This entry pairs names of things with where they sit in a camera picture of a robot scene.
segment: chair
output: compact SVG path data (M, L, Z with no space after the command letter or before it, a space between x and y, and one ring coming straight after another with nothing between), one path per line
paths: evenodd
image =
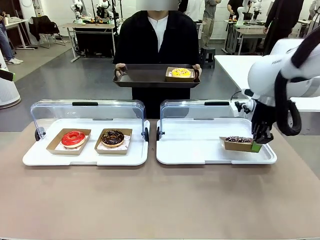
M206 66L213 66L215 68L216 62L215 62L215 55L216 55L216 49L214 47L205 46L201 48L201 59L200 59L200 66L201 68L204 68Z
M62 37L60 35L60 30L55 22L50 21L48 16L31 17L31 19L29 21L29 29L30 29L30 33L33 36L35 36L37 41L39 41L40 47L43 47L46 49L50 48L50 42L48 39L49 36L54 37L54 41L56 44L66 46L65 42L63 42L63 41L62 41L63 44L57 42L56 35L58 35L62 39ZM41 36L47 40L48 46L40 44Z

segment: hand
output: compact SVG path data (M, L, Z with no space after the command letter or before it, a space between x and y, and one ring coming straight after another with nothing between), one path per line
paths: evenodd
M196 65L193 65L192 67L193 67L193 69L199 71L199 76L198 76L198 77L200 77L201 74L202 74L202 69L201 69L200 65L199 65L199 64L196 64Z
M121 76L121 73L120 73L121 68L125 68L125 67L126 67L126 65L124 63L118 63L117 65L115 65L115 69L116 69L115 74L116 74L117 78L119 78Z

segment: sneaker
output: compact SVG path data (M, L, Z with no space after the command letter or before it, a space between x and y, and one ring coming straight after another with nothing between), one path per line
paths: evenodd
M21 62L16 61L16 60L13 58L13 59L11 59L10 61L8 61L8 64L9 64L9 65L19 65L19 64L21 64Z
M19 59L17 59L17 58L14 58L14 60L16 61L16 62L19 62L19 63L23 63L24 61L22 61L22 60L19 60Z

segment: gray shirt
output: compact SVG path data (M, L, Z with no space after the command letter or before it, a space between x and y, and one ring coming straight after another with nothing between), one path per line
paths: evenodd
M216 0L205 0L204 18L215 19L217 2Z

